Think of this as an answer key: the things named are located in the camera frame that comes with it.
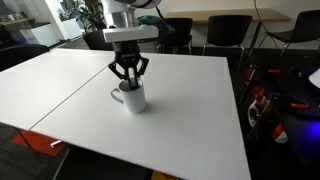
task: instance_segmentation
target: table leg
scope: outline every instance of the table leg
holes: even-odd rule
[[[262,26],[262,22],[259,21],[259,22],[258,22],[258,25],[257,25],[257,28],[256,28],[256,31],[254,32],[253,39],[252,39],[252,41],[251,41],[251,45],[250,45],[250,49],[249,49],[248,56],[251,56],[251,55],[252,55],[253,48],[254,48],[254,45],[255,45],[256,42],[257,42],[257,39],[258,39],[258,35],[259,35],[259,32],[260,32],[261,26]]]
[[[262,112],[258,115],[257,117],[257,123],[256,125],[252,128],[252,130],[250,131],[247,139],[248,140],[252,140],[253,137],[255,137],[257,135],[258,130],[260,129],[262,123],[263,123],[263,115],[266,113],[267,109],[270,109],[270,101],[266,104],[266,106],[263,108]]]

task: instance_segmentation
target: floor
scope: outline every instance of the floor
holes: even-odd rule
[[[141,52],[156,52],[153,43],[144,43],[140,45]],[[79,38],[71,43],[60,46],[60,48],[72,48],[72,49],[88,49],[87,45],[82,38]],[[201,54],[201,48],[193,48],[194,55]],[[187,50],[179,50],[179,54],[187,54]],[[237,60],[233,55],[237,54],[235,50],[229,51],[226,49],[210,49],[208,48],[206,55],[230,55],[228,56],[228,63],[231,69],[231,78],[234,87],[235,97],[238,99],[242,91],[244,84],[244,76],[239,76],[235,71],[237,67]],[[278,52],[273,51],[255,51],[255,54],[276,54]],[[299,51],[291,51],[292,55],[301,54]],[[241,129],[243,136],[249,132],[250,127],[247,122],[246,111],[249,104],[252,102],[252,98],[247,98],[243,105],[238,107],[238,113],[240,117]],[[0,124],[0,179],[9,180],[35,180],[35,179],[52,179],[55,171],[61,162],[64,153],[67,150],[63,150],[57,157],[49,157],[39,154],[33,155],[28,148],[21,147],[13,144],[10,140],[15,136],[15,131],[6,125]],[[276,144],[269,141],[248,141],[244,138],[246,152],[248,157],[248,163],[253,180],[313,180],[320,179],[319,170],[314,167],[307,167],[299,163],[295,153],[289,143]],[[57,179],[85,179],[84,176],[76,176],[75,174],[81,174],[83,171],[92,172],[95,169],[101,169],[101,166],[110,167],[110,162],[117,162],[118,166],[123,168],[129,167],[129,169],[135,169],[139,172],[138,176],[147,177],[145,169],[135,166],[123,164],[123,162],[115,161],[110,157],[103,156],[91,151],[76,148],[69,154],[67,163],[63,166],[61,173]],[[89,161],[81,161],[83,159],[93,159]],[[104,174],[105,172],[98,171],[98,174]],[[153,180],[171,180],[173,177],[166,176],[159,172],[154,173]]]

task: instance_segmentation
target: red object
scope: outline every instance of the red object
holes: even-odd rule
[[[39,153],[47,154],[49,156],[58,155],[58,153],[66,145],[65,143],[60,143],[60,144],[56,145],[54,148],[51,148],[50,144],[52,142],[56,141],[55,139],[52,139],[52,138],[49,138],[46,136],[42,136],[40,134],[27,132],[27,131],[22,131],[21,134],[28,141],[28,143],[30,144],[30,146],[32,147],[33,150],[35,150],[36,152],[39,152]],[[28,147],[19,135],[15,136],[11,140],[11,142]]]
[[[268,73],[271,73],[271,74],[279,74],[281,72],[280,69],[269,69],[268,70]]]
[[[290,106],[298,110],[308,109],[309,107],[309,105],[307,104],[296,104],[296,103],[290,103]]]
[[[276,140],[282,132],[283,132],[283,127],[281,124],[279,124],[271,133],[271,138],[273,140]]]

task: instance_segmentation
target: white table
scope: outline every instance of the white table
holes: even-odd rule
[[[105,69],[31,131],[180,178],[249,180],[226,58],[143,56],[141,114],[111,98],[120,80]]]
[[[111,54],[54,49],[0,73],[0,122],[29,130],[107,66]]]

